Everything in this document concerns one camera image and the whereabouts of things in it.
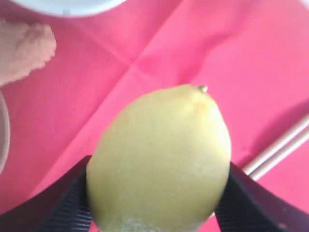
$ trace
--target bowl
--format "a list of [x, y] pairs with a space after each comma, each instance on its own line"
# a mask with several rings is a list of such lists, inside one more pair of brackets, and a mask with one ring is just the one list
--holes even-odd
[[0, 174], [6, 163], [10, 147], [10, 121], [8, 108], [0, 92]]
[[84, 17], [110, 10], [126, 0], [11, 0], [41, 14]]

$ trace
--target chopstick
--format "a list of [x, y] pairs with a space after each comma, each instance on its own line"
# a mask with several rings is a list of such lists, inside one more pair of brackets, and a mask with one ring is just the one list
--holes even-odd
[[309, 138], [309, 114], [284, 133], [278, 140], [243, 168], [243, 171], [257, 180]]

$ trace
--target table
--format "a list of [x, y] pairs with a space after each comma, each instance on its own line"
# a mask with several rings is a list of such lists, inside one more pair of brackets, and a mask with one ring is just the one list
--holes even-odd
[[[128, 0], [78, 19], [3, 0], [0, 15], [49, 23], [58, 44], [46, 68], [2, 88], [12, 140], [0, 213], [92, 154], [117, 112], [154, 89], [208, 85], [240, 167], [309, 112], [309, 12], [296, 0]], [[308, 153], [306, 143], [259, 181], [306, 212]], [[215, 219], [201, 231], [218, 232]]]

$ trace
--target chopsticks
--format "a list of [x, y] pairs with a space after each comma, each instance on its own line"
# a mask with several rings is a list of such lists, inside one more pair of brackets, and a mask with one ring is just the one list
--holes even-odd
[[245, 166], [243, 171], [253, 180], [258, 180], [308, 140], [309, 114]]

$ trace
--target pink tablecloth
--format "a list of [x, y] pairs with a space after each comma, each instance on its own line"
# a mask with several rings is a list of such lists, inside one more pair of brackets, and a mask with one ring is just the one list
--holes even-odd
[[[0, 213], [91, 154], [116, 113], [153, 89], [209, 85], [239, 166], [309, 112], [309, 11], [297, 0], [128, 0], [84, 19], [2, 0], [0, 15], [50, 23], [58, 42], [46, 68], [2, 89], [12, 143]], [[307, 212], [308, 153], [307, 143], [260, 180]], [[204, 228], [218, 231], [214, 219]]]

